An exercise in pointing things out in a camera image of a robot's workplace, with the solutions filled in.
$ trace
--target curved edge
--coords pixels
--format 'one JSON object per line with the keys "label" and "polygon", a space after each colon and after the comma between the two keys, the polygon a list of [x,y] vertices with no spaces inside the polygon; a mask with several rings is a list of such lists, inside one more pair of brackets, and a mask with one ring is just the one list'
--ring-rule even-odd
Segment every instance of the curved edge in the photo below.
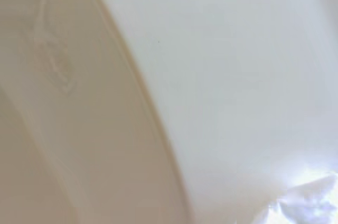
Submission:
{"label": "curved edge", "polygon": [[150,96],[145,80],[115,20],[113,19],[108,9],[108,6],[104,2],[104,0],[95,0],[95,3],[97,4],[97,9],[101,14],[102,20],[107,25],[107,30],[110,32],[111,37],[116,41],[116,45],[121,53],[122,59],[124,60],[132,77],[134,78],[136,88],[138,89],[139,95],[143,102],[144,111],[147,113],[148,119],[152,125],[152,131],[158,138],[161,139],[161,143],[163,144],[164,151],[167,155],[171,171],[173,172],[174,179],[176,180],[176,183],[179,188],[182,203],[185,206],[185,212],[187,213],[187,221],[188,223],[195,223],[195,220],[193,218],[193,210],[189,202],[187,190],[185,189],[184,186],[182,173],[179,169],[179,165],[175,158],[173,148],[169,143],[168,136],[165,132],[160,116],[155,108],[155,104]]}

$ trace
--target white plastic container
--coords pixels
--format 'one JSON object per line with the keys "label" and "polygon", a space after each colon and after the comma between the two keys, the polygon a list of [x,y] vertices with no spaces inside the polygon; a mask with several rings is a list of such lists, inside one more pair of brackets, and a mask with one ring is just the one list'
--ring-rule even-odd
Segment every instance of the white plastic container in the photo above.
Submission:
{"label": "white plastic container", "polygon": [[1,223],[187,223],[165,136],[99,0],[0,0]]}

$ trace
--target white plastic surface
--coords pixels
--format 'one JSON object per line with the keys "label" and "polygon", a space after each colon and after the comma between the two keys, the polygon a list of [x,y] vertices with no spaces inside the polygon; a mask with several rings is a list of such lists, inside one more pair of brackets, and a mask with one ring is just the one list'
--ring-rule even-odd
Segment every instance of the white plastic surface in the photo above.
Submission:
{"label": "white plastic surface", "polygon": [[337,169],[338,39],[325,0],[104,1],[197,222],[241,223],[304,171]]}

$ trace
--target white surface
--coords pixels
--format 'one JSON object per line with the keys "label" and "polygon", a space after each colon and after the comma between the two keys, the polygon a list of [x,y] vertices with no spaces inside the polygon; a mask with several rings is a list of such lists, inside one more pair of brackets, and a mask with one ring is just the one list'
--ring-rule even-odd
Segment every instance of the white surface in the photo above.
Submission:
{"label": "white surface", "polygon": [[321,1],[105,0],[197,221],[245,219],[306,167],[336,166],[337,39]]}

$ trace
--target beige plastic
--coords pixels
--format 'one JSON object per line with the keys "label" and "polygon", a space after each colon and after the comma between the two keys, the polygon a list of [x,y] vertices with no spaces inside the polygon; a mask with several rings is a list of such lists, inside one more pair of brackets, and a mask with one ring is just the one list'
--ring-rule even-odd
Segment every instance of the beige plastic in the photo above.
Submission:
{"label": "beige plastic", "polygon": [[0,17],[0,220],[189,223],[164,133],[99,0],[0,0]]}

